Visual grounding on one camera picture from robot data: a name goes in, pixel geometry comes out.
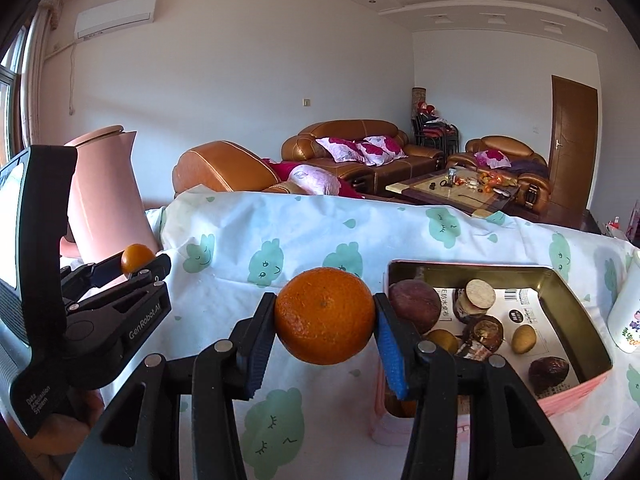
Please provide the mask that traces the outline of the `person's left hand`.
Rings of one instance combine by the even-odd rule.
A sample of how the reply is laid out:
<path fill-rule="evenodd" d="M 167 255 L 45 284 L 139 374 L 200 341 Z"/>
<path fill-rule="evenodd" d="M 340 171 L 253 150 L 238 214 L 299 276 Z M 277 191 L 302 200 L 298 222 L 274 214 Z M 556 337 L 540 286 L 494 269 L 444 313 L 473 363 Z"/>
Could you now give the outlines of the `person's left hand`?
<path fill-rule="evenodd" d="M 104 411 L 103 396 L 99 390 L 81 391 L 77 395 L 84 419 L 54 414 L 47 418 L 32 439 L 38 453 L 61 456 L 75 453 L 86 440 Z"/>

